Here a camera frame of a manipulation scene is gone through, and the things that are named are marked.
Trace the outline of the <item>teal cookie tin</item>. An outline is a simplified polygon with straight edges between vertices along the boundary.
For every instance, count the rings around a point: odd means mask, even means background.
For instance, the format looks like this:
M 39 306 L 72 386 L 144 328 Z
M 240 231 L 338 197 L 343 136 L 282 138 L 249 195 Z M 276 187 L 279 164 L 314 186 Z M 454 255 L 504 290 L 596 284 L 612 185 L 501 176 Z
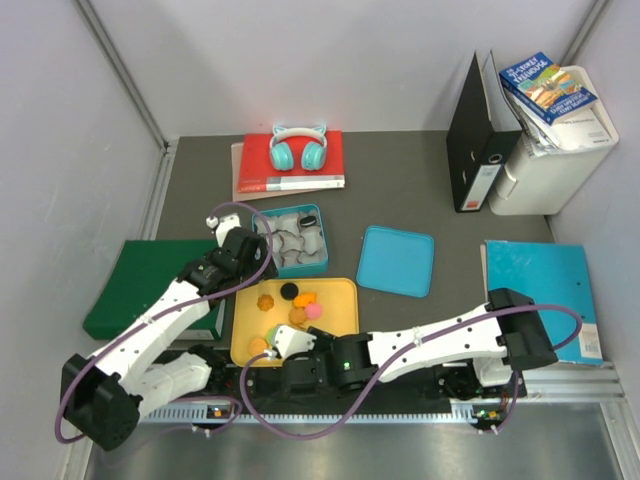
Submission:
M 254 232 L 271 231 L 273 261 L 280 278 L 317 276 L 326 272 L 329 253 L 320 209 L 315 204 L 262 211 L 266 223 L 252 216 Z

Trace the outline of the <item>large black sandwich cookie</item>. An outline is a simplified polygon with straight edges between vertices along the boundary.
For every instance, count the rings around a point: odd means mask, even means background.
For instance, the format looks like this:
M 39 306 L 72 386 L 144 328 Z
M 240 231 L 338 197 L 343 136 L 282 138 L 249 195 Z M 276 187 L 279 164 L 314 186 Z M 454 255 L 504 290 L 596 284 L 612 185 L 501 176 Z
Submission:
M 280 288 L 280 295 L 284 300 L 293 301 L 299 295 L 299 288 L 293 282 L 286 282 Z

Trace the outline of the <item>orange leaf shaped cookie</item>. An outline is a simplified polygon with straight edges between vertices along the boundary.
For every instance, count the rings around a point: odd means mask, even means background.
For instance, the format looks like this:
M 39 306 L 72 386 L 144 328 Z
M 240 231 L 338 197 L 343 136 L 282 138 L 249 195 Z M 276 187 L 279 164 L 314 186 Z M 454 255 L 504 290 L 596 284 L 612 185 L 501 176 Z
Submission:
M 294 327 L 301 327 L 308 321 L 305 309 L 294 307 L 289 313 L 289 322 Z

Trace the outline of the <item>small black sandwich cookie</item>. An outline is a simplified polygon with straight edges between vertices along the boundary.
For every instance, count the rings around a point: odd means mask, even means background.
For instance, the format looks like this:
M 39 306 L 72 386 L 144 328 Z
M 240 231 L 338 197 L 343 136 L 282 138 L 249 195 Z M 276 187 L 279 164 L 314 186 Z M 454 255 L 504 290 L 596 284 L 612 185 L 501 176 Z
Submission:
M 307 215 L 299 219 L 299 226 L 301 229 L 310 228 L 310 227 L 316 226 L 317 224 L 318 224 L 318 219 L 314 215 Z

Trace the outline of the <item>orange fish shaped cookie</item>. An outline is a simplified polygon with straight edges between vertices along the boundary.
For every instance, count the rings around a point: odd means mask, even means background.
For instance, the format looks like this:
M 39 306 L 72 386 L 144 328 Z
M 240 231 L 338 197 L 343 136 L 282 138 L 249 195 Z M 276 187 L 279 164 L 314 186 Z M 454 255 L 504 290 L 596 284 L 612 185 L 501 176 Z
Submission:
M 316 301 L 317 294 L 315 292 L 303 292 L 293 299 L 293 305 L 295 308 L 306 308 L 309 304 L 313 304 Z

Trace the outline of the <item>teal tin lid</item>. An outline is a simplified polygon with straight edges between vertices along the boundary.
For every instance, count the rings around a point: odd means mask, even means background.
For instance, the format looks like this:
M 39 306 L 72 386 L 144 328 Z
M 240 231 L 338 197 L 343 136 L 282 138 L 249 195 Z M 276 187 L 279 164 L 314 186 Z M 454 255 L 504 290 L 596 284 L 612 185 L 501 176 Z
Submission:
M 435 241 L 427 234 L 371 225 L 366 229 L 356 282 L 414 298 L 430 292 Z

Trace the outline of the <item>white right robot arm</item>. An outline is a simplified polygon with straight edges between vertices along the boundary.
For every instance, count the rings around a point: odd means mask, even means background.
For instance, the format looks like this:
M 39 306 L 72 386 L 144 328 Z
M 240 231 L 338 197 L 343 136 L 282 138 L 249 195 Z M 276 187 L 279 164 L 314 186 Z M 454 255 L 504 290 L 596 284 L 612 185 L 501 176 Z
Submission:
M 395 332 L 336 336 L 279 325 L 268 355 L 282 360 L 286 389 L 360 390 L 414 371 L 468 361 L 466 380 L 487 396 L 512 372 L 556 362 L 557 354 L 531 298 L 514 290 L 490 291 L 486 303 L 455 318 Z

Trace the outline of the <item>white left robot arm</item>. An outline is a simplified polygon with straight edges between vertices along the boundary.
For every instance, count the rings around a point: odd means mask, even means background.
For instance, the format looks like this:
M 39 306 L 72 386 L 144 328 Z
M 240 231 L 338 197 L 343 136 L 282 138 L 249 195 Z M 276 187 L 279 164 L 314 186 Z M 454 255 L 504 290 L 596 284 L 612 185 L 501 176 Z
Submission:
M 188 393 L 216 396 L 226 387 L 225 370 L 195 353 L 168 364 L 154 362 L 192 324 L 221 300 L 277 277 L 274 228 L 256 215 L 264 231 L 244 228 L 237 215 L 211 215 L 214 249 L 186 263 L 159 299 L 131 326 L 88 357 L 76 354 L 62 368 L 54 435 L 62 444 L 64 422 L 105 451 L 127 440 L 140 420 Z

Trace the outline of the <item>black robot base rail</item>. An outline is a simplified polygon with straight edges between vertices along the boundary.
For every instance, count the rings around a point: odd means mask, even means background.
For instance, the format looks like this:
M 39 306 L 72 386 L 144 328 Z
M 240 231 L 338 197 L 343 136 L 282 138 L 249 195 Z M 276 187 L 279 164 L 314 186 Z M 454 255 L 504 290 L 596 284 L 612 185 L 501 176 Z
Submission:
M 247 375 L 248 396 L 263 416 L 336 416 L 347 412 L 363 390 L 339 394 L 287 394 L 281 386 L 281 367 L 269 362 L 254 366 Z M 449 413 L 453 400 L 487 399 L 506 402 L 514 390 L 513 381 L 482 387 L 469 360 L 451 366 L 420 368 L 390 383 L 377 383 L 356 410 L 359 415 Z

